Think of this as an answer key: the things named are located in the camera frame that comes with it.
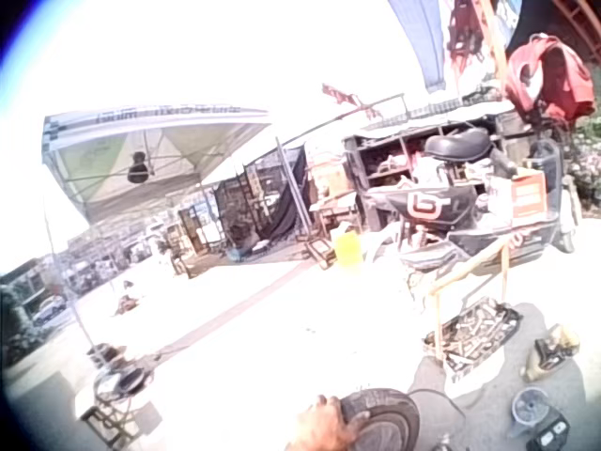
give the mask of car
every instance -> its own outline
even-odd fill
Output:
[[[41,326],[50,321],[66,308],[67,302],[65,301],[65,298],[58,295],[51,296],[50,298],[44,300],[39,306],[38,312],[33,317],[34,324]]]

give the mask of hand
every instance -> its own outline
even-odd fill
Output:
[[[369,412],[361,412],[346,424],[340,400],[319,396],[314,406],[299,415],[296,438],[286,451],[346,451],[368,419]]]

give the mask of white canopy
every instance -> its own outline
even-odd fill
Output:
[[[194,185],[269,124],[266,111],[230,105],[66,113],[46,117],[42,160],[93,224]],[[140,184],[128,181],[135,152],[149,174]]]

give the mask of pavement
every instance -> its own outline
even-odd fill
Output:
[[[416,395],[418,451],[445,434],[455,450],[525,449],[525,437],[507,438],[512,397],[527,386],[519,369],[534,338],[560,322],[578,332],[580,353],[536,385],[572,426],[564,449],[587,451],[601,443],[600,232],[601,221],[585,220],[576,253],[548,248],[510,270],[507,301],[524,315],[519,332],[455,383],[424,358],[432,312],[412,304],[389,257],[321,271],[312,260],[271,255],[213,266],[192,280],[148,261],[122,275],[146,294],[139,307],[112,317],[118,289],[108,285],[77,306],[95,341],[156,362],[145,390],[152,425],[133,450],[283,449],[296,414],[316,394],[344,397],[368,387],[435,388],[465,411],[464,424],[445,399]],[[470,275],[449,287],[443,320],[483,295],[499,299],[497,275]],[[87,349],[77,324],[68,324],[4,374],[14,411],[48,449],[106,449],[73,414],[74,398],[96,374]]]

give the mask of red jacket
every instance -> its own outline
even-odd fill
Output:
[[[546,116],[574,123],[594,112],[593,80],[578,55],[554,36],[536,35],[511,55],[507,65],[506,95],[528,121],[534,101],[520,79],[532,76],[543,65],[540,99],[547,105]]]

